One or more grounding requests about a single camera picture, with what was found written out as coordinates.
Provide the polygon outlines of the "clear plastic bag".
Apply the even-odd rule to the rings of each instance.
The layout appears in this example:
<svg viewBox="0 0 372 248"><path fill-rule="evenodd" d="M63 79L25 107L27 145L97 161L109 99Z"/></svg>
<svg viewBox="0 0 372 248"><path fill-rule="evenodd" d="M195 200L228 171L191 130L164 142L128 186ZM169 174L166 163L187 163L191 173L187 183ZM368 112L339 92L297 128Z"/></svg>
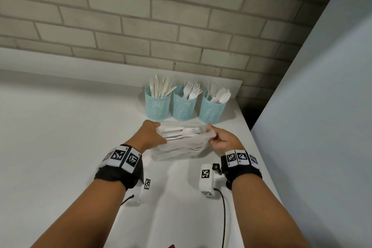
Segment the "clear plastic bag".
<svg viewBox="0 0 372 248"><path fill-rule="evenodd" d="M167 161L173 159L186 159L199 156L209 145L210 138L206 133L206 125L200 122L181 122L181 121L163 121L161 122L161 127L186 127L186 126L201 126L205 133L201 135L201 138L204 142L204 146L199 149L198 151L193 151L192 149L185 149L185 150L174 150L170 152L163 152L159 149L159 146L151 149L151 155L155 161Z"/></svg>

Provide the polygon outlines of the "person's right forearm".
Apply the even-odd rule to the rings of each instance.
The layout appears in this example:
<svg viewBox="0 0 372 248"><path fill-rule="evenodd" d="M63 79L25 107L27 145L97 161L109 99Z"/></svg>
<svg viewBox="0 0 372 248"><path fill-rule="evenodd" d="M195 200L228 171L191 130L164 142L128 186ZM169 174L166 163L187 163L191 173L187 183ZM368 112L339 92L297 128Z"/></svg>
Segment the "person's right forearm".
<svg viewBox="0 0 372 248"><path fill-rule="evenodd" d="M253 174L237 177L232 195L244 248L310 248L262 178Z"/></svg>

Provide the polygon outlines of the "person's left hand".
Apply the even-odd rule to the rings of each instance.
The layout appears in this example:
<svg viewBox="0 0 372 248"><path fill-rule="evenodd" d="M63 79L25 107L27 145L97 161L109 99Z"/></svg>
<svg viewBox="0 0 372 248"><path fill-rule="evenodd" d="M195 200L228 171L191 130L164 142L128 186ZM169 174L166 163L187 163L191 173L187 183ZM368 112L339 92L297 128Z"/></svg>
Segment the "person's left hand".
<svg viewBox="0 0 372 248"><path fill-rule="evenodd" d="M125 143L122 144L128 145L136 149L138 152L143 154L147 150L153 149L159 145L155 144L155 127L154 122L151 120L145 120L142 126L138 129L138 131Z"/></svg>

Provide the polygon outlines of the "bunch of white plastic spoons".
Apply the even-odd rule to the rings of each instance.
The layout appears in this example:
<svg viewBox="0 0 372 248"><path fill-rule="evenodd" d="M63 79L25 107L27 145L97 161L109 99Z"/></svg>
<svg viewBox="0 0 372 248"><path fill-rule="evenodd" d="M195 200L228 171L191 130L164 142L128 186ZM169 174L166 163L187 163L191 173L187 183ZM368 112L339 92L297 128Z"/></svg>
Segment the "bunch of white plastic spoons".
<svg viewBox="0 0 372 248"><path fill-rule="evenodd" d="M206 100L216 103L225 104L230 100L231 92L229 89L219 89L216 83L210 83L207 87Z"/></svg>

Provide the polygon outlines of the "bunch of white plastic forks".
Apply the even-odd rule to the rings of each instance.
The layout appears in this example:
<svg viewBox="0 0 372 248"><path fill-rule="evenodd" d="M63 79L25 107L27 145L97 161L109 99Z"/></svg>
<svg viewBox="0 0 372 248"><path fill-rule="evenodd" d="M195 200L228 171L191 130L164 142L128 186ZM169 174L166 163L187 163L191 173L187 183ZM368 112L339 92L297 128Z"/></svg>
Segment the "bunch of white plastic forks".
<svg viewBox="0 0 372 248"><path fill-rule="evenodd" d="M193 100L198 97L199 94L202 93L202 88L199 83L196 82L189 82L183 88L183 97L182 99L185 100Z"/></svg>

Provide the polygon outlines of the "person's left forearm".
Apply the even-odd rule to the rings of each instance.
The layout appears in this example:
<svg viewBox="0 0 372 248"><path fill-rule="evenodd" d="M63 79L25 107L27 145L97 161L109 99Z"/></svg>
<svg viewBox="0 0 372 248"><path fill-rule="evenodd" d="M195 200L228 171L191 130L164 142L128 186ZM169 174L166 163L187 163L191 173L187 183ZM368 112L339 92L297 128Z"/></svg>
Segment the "person's left forearm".
<svg viewBox="0 0 372 248"><path fill-rule="evenodd" d="M103 248L125 193L120 181L94 180L30 248Z"/></svg>

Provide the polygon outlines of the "blue mesh cup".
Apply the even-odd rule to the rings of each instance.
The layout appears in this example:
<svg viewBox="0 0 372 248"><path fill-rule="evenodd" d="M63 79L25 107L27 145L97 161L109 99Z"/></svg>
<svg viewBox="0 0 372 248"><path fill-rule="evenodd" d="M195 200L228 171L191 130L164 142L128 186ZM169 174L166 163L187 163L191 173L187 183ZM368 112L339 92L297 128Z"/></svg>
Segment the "blue mesh cup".
<svg viewBox="0 0 372 248"><path fill-rule="evenodd" d="M171 105L171 115L178 121L188 121L193 116L197 98L192 100L183 99L183 85L179 85L172 93L173 103Z"/></svg>
<svg viewBox="0 0 372 248"><path fill-rule="evenodd" d="M145 88L146 115L156 122L161 122L168 117L171 95L164 98L151 96L150 87Z"/></svg>
<svg viewBox="0 0 372 248"><path fill-rule="evenodd" d="M203 93L199 111L199 119L205 124L211 123L213 125L220 121L221 115L227 103L212 103L211 101L207 100L206 96L207 91Z"/></svg>

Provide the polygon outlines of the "bundle of white disposable cutlery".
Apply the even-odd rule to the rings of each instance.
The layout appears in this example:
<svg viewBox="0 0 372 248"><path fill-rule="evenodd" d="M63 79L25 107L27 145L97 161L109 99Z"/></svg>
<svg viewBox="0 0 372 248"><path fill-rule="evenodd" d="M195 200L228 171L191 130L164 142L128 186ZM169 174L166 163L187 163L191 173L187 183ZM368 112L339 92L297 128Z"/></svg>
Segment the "bundle of white disposable cutlery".
<svg viewBox="0 0 372 248"><path fill-rule="evenodd" d="M205 130L201 126L161 127L158 132L167 141L159 147L163 152L187 148L198 151L204 146L201 135L205 133Z"/></svg>

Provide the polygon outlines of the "bunch of white plastic knives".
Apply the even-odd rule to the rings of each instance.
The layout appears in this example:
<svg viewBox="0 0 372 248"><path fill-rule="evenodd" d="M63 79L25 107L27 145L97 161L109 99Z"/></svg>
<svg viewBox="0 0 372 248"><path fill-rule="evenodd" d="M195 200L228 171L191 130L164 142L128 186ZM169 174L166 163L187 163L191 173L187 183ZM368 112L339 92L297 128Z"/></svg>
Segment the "bunch of white plastic knives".
<svg viewBox="0 0 372 248"><path fill-rule="evenodd" d="M168 76L153 75L150 77L150 96L153 98L165 98L177 88Z"/></svg>

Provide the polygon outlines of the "black wristband with marker tags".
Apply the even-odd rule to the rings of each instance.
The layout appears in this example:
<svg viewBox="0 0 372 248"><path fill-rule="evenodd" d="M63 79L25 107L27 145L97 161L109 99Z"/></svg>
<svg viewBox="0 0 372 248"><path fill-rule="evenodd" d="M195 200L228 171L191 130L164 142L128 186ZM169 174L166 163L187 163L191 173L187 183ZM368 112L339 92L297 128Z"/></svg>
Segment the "black wristband with marker tags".
<svg viewBox="0 0 372 248"><path fill-rule="evenodd" d="M244 174L253 174L262 178L259 163L255 156L246 150L230 150L221 159L221 171L226 177L226 187L232 190L233 181Z"/></svg>
<svg viewBox="0 0 372 248"><path fill-rule="evenodd" d="M120 181L126 190L144 184L142 153L128 144L110 150L97 168L94 180Z"/></svg>

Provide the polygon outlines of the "person's right hand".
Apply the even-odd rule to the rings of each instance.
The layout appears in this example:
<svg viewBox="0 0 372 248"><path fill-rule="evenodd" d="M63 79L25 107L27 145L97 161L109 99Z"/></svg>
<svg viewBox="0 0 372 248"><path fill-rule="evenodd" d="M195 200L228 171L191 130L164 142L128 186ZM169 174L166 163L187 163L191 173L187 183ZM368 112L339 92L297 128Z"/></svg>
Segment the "person's right hand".
<svg viewBox="0 0 372 248"><path fill-rule="evenodd" d="M233 133L215 127L210 123L207 124L206 130L213 130L216 133L216 136L209 140L209 144L218 156L223 156L226 152L232 150L245 150L243 144Z"/></svg>

